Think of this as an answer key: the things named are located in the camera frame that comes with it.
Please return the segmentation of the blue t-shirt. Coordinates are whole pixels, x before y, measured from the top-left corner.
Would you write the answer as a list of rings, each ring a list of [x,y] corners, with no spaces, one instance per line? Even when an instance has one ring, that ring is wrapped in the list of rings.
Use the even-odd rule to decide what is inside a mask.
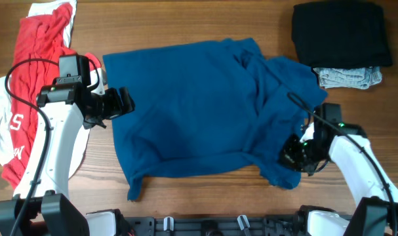
[[[283,56],[265,58],[252,39],[205,41],[107,54],[108,85],[125,87],[132,113],[113,120],[117,158],[139,198],[145,176],[181,178],[256,165],[271,185],[295,188],[298,172],[279,153],[301,133],[325,90],[311,68]]]

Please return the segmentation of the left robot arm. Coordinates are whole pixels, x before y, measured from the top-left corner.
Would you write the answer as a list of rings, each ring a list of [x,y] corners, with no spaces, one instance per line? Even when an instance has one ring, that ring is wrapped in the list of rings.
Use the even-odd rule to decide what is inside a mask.
[[[86,56],[61,56],[55,66],[59,75],[43,86],[36,102],[15,100],[38,113],[37,133],[24,175],[12,199],[0,201],[2,235],[134,235],[120,210],[102,210],[82,215],[68,197],[68,176],[73,148],[81,128],[104,127],[134,111],[127,88],[109,88],[95,93],[101,78],[91,83],[95,63]]]

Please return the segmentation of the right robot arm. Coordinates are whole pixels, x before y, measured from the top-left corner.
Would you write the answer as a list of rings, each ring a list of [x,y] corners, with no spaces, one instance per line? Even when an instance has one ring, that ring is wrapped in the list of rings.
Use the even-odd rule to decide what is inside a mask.
[[[302,206],[294,215],[294,235],[398,235],[398,189],[375,158],[359,125],[344,123],[341,107],[325,103],[312,112],[303,137],[285,142],[279,162],[310,176],[328,163],[342,173],[357,206],[347,220],[329,208]]]

